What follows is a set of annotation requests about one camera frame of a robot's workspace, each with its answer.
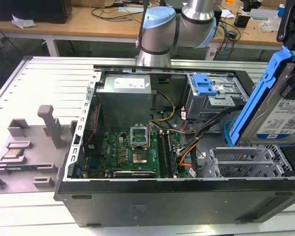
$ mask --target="slotted aluminum table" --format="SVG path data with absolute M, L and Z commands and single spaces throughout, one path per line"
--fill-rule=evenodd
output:
M 69 124 L 80 104 L 94 64 L 134 65 L 133 59 L 49 58 L 23 60 L 0 90 L 0 151 L 12 118 L 29 125 L 42 124 L 36 111 L 41 104 L 54 107 L 54 117 Z M 257 83 L 266 63 L 173 60 L 175 67 L 245 70 Z M 123 228 L 79 228 L 53 192 L 0 194 L 0 235 L 295 235 L 295 205 L 262 224 L 190 225 Z

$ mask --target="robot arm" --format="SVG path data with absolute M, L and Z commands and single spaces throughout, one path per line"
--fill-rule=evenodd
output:
M 189 0 L 181 14 L 165 6 L 148 9 L 136 64 L 170 67 L 171 46 L 207 46 L 216 31 L 213 4 L 214 0 Z

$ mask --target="sticker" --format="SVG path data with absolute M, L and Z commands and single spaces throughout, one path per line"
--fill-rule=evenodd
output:
M 196 175 L 197 175 L 197 173 L 196 173 L 192 168 L 189 169 L 189 173 L 191 174 L 191 176 L 192 176 L 193 178 L 195 178 Z
M 181 118 L 182 118 L 182 119 L 186 120 L 186 115 L 187 115 L 186 112 L 181 112 Z
M 282 139 L 295 132 L 295 100 L 282 98 L 260 127 L 257 137 Z
M 14 168 L 5 168 L 8 171 L 21 171 L 22 169 L 20 167 L 14 167 Z
M 144 79 L 139 78 L 116 78 L 114 82 L 116 89 L 144 89 Z

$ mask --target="yellow wire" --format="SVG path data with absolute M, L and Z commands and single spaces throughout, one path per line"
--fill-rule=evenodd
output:
M 166 96 L 164 93 L 162 93 L 160 91 L 156 91 L 156 92 L 162 94 L 171 103 L 172 108 L 173 108 L 173 111 L 172 111 L 171 115 L 169 117 L 167 117 L 167 118 L 163 118 L 163 119 L 149 119 L 149 121 L 167 121 L 167 120 L 171 119 L 174 116 L 174 114 L 175 114 L 175 106 L 172 103 L 172 101 L 169 99 L 169 97 Z

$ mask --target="table leg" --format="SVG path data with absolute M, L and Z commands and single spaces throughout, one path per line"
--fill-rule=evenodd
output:
M 210 43 L 206 52 L 206 60 L 214 60 L 214 56 L 218 48 L 218 43 Z
M 256 59 L 260 60 L 264 53 L 265 53 L 265 50 L 260 49 L 259 52 L 258 52 L 258 55 L 256 56 Z
M 45 39 L 49 51 L 49 55 L 51 57 L 59 57 L 59 51 L 56 44 L 56 40 L 54 38 L 48 37 Z

